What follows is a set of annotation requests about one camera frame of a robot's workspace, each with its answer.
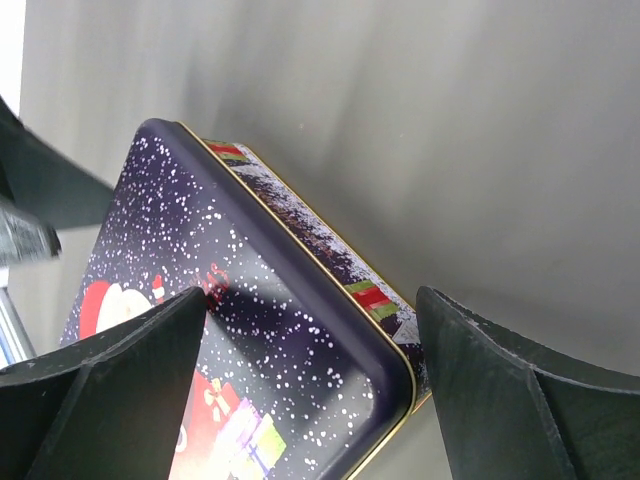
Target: metal tin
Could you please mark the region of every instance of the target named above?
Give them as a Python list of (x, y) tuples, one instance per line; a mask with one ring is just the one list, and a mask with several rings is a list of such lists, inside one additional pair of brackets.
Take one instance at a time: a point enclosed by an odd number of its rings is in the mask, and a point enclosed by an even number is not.
[(247, 147), (150, 120), (62, 341), (188, 285), (216, 304), (174, 480), (352, 477), (428, 396), (404, 300)]

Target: santa claus illustration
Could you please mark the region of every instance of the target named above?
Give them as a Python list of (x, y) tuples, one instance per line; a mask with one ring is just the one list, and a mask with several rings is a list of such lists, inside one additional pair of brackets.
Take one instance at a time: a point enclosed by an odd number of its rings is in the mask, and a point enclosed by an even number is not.
[[(158, 304), (164, 301), (162, 277), (156, 275), (152, 292)], [(152, 307), (148, 298), (133, 288), (103, 280), (92, 283), (82, 300), (79, 319), (80, 339), (87, 338), (120, 323), (142, 315)]]

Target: christmas tin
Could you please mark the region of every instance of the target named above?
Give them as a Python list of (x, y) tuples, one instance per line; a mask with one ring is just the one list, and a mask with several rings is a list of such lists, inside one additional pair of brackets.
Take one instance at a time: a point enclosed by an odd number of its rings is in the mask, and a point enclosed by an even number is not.
[(428, 396), (398, 294), (246, 146), (149, 120), (62, 343), (190, 285), (213, 300), (173, 480), (353, 477)]

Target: gray surface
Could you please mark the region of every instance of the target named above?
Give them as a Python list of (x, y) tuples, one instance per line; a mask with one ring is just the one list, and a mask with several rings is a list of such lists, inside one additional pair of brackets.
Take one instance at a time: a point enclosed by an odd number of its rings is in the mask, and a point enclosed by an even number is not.
[[(148, 117), (248, 143), (406, 297), (640, 374), (640, 4), (188, 5), (30, 1), (25, 120), (112, 182)], [(12, 271), (40, 351), (94, 236)], [(413, 424), (363, 478), (447, 478), (431, 407)]]

